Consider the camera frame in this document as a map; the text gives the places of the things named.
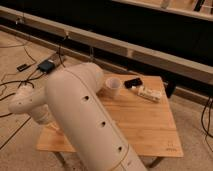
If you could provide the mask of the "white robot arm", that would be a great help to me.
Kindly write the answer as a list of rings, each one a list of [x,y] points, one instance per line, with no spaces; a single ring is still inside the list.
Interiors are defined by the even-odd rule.
[[[66,67],[40,89],[21,86],[9,110],[39,124],[54,119],[88,171],[147,171],[97,97],[103,79],[94,63]]]

